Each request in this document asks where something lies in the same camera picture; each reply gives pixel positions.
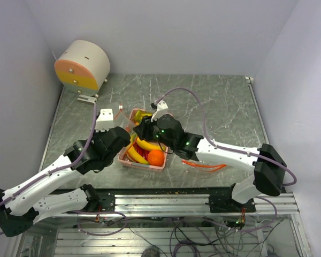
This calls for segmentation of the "yellow banana bunch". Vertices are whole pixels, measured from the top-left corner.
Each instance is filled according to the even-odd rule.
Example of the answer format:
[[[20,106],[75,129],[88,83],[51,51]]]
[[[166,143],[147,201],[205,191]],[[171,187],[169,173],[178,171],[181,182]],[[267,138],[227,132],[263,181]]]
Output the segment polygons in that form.
[[[149,117],[152,116],[151,113],[145,112],[144,110],[138,109],[135,113],[135,115],[132,118],[132,121],[135,123],[136,127],[140,126],[140,124],[142,123],[142,120],[144,117]],[[137,129],[137,138],[136,138],[136,143],[144,150],[147,151],[152,151],[152,150],[160,150],[161,152],[166,152],[167,148],[165,146],[162,146],[159,143],[151,143],[151,142],[147,142],[145,140],[141,140],[139,138],[139,134],[141,132],[141,129],[138,128]]]

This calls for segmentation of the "single yellow banana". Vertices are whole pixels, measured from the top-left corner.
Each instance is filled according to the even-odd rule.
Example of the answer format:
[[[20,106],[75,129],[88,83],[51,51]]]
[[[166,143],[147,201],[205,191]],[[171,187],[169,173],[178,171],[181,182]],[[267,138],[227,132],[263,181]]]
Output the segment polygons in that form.
[[[146,161],[138,152],[137,150],[139,148],[142,148],[141,146],[139,146],[139,144],[137,143],[137,140],[139,139],[138,136],[136,136],[131,142],[130,144],[127,146],[127,151],[126,154],[128,155],[128,157],[136,163],[140,163],[140,164],[149,164],[148,160]]]

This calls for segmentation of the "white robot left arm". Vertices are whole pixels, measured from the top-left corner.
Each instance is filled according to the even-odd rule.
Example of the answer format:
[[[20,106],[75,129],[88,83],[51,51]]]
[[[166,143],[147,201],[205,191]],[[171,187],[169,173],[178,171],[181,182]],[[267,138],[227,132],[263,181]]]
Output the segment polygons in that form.
[[[94,212],[100,197],[91,185],[84,184],[65,194],[52,192],[72,179],[110,166],[130,139],[121,127],[95,132],[87,140],[76,141],[27,181],[11,189],[0,188],[0,235],[15,237],[45,218],[68,211]]]

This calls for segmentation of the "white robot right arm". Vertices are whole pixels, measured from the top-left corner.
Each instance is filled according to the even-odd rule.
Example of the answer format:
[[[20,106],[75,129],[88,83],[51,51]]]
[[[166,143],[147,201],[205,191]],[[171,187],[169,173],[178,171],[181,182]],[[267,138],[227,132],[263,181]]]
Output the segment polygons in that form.
[[[144,117],[133,131],[142,140],[169,147],[183,160],[217,162],[250,172],[247,179],[231,186],[230,195],[225,199],[226,208],[232,212],[238,211],[260,194],[281,194],[287,165],[269,144],[254,148],[212,141],[202,135],[186,132],[171,115],[164,115],[155,121],[151,117]]]

